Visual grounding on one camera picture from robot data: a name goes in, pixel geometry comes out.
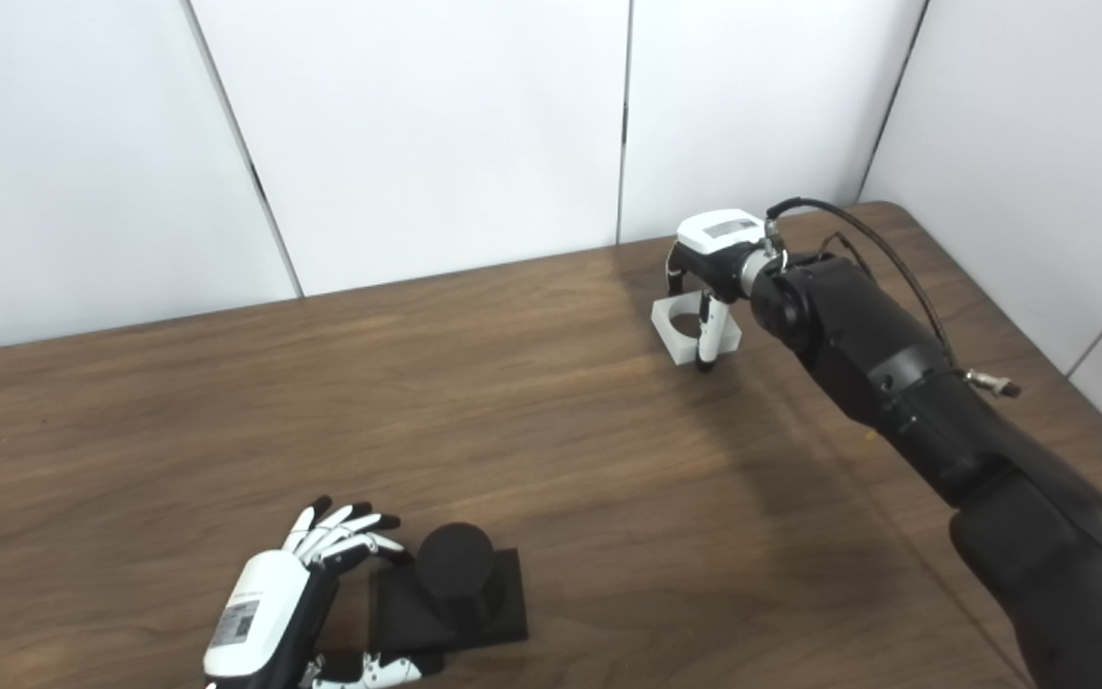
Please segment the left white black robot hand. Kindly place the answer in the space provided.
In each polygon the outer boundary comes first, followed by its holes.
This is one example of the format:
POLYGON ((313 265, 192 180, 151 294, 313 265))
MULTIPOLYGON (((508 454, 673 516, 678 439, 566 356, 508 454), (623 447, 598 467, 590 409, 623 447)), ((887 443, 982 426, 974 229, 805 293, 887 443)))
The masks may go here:
POLYGON ((341 578, 367 559, 409 564, 406 546, 385 535, 401 524, 370 502, 333 509, 312 500, 280 546, 253 555, 203 654, 209 688, 393 688, 445 671, 437 653, 325 652, 320 634, 341 578))

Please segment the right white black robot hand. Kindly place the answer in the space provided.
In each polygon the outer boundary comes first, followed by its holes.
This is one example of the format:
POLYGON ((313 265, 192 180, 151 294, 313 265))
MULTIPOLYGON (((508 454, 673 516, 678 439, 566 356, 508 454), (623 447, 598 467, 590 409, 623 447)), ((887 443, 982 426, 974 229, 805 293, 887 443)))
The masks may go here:
POLYGON ((779 241, 766 230, 764 220, 743 209, 703 212, 679 223, 666 257, 665 279, 669 297, 685 293, 687 274, 703 284, 698 301, 698 370, 716 366, 732 305, 748 300, 754 278, 780 258, 779 241))

